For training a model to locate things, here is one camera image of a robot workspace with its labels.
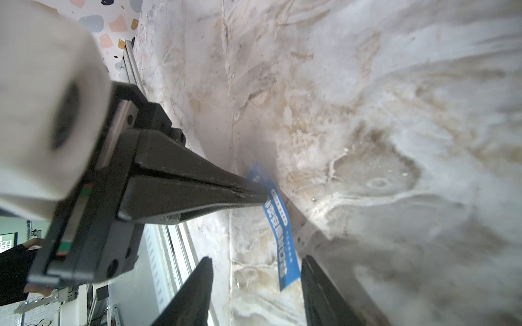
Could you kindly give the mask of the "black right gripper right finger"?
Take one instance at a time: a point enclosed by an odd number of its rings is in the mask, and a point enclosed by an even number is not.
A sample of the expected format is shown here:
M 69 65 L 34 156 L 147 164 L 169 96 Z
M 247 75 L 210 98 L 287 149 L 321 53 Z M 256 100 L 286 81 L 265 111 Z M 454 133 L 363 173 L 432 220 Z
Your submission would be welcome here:
M 307 325 L 363 325 L 316 260 L 302 260 L 301 283 Z

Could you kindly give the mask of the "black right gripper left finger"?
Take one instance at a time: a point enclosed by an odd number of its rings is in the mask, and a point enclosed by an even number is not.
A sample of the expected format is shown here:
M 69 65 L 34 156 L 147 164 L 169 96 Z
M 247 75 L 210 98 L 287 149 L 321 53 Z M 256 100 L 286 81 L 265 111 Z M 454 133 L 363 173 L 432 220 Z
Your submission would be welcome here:
M 204 257 L 152 325 L 207 325 L 212 285 L 212 259 Z

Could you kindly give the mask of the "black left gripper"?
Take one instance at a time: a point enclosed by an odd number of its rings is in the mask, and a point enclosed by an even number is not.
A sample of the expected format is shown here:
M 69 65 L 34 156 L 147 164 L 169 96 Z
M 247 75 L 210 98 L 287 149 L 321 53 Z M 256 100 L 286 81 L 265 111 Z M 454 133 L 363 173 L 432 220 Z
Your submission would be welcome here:
M 28 281 L 108 281 L 134 269 L 144 224 L 180 224 L 268 200 L 264 186 L 217 167 L 185 145 L 182 130 L 172 126 L 158 103 L 149 102 L 135 84 L 114 82 L 95 152 L 72 194 L 58 204 Z M 203 183 L 132 177 L 140 167 Z

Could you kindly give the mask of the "blue bottle label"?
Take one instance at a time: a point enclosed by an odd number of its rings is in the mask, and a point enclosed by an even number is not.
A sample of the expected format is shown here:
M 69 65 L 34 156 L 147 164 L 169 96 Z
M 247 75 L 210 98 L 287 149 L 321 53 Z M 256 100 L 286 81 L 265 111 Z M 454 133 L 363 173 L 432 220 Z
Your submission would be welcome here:
M 264 186 L 269 193 L 263 209 L 277 244 L 279 290 L 283 291 L 300 278 L 290 216 L 275 182 L 261 165 L 255 163 L 247 178 Z

